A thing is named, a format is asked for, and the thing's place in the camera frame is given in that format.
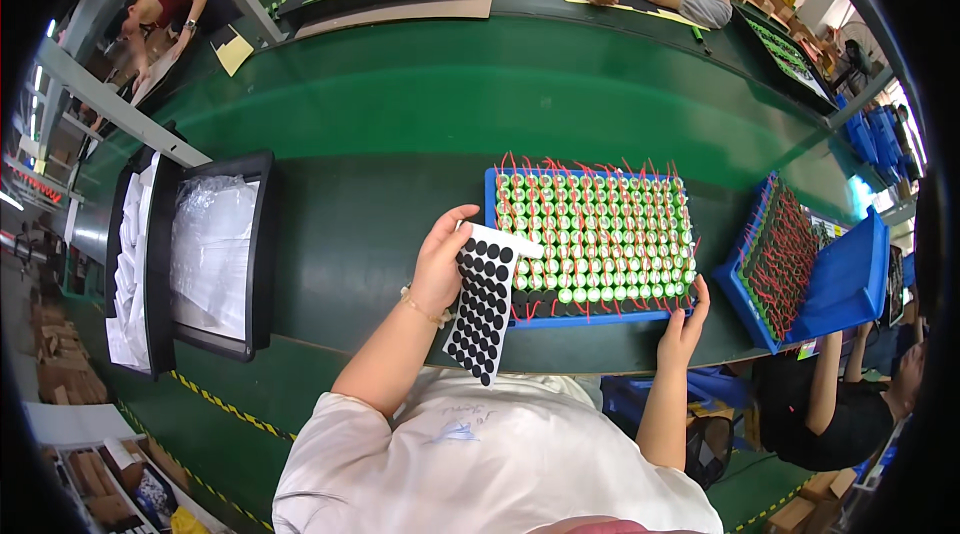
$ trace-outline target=dark hair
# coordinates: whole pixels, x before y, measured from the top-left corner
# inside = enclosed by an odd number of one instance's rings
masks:
[[[125,0],[123,7],[118,9],[113,19],[110,20],[110,23],[106,24],[106,29],[103,30],[103,37],[108,43],[112,43],[120,36],[120,29],[130,16],[130,8],[133,7],[136,2],[137,0]]]

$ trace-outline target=black shirt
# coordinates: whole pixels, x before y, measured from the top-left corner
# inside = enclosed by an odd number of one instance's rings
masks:
[[[813,472],[854,467],[890,437],[894,418],[881,396],[883,382],[838,382],[833,419],[820,436],[807,428],[817,357],[763,357],[753,364],[760,406],[760,442],[780,459]]]

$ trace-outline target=yellow bag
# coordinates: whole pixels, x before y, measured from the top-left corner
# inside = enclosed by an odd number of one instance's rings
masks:
[[[170,528],[173,528],[174,534],[210,534],[210,530],[183,506],[177,507],[170,516]]]

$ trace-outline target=green workbench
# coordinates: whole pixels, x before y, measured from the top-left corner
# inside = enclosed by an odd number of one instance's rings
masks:
[[[483,172],[507,150],[570,166],[675,161],[705,274],[726,258],[753,186],[771,170],[816,211],[855,220],[851,173],[835,158],[843,145],[765,83],[731,33],[705,36],[713,57],[690,27],[665,19],[494,0],[488,20],[389,23],[285,43],[233,78],[198,61],[175,93],[153,101],[153,118],[176,120],[217,160],[273,151],[284,206],[272,332],[352,354],[410,281],[433,221],[462,203],[482,205]],[[115,133],[80,169],[87,202],[74,244],[93,257],[84,245],[105,243],[116,174],[138,145]],[[713,293],[693,364],[759,354]],[[500,368],[652,370],[664,326],[514,330]],[[454,365],[437,346],[427,360]]]

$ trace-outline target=black adhesive dot sheet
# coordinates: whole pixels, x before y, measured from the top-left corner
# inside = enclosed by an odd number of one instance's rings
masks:
[[[497,379],[510,319],[509,278],[521,255],[538,258],[543,252],[530,240],[473,224],[472,236],[457,253],[462,285],[443,348],[484,386]]]

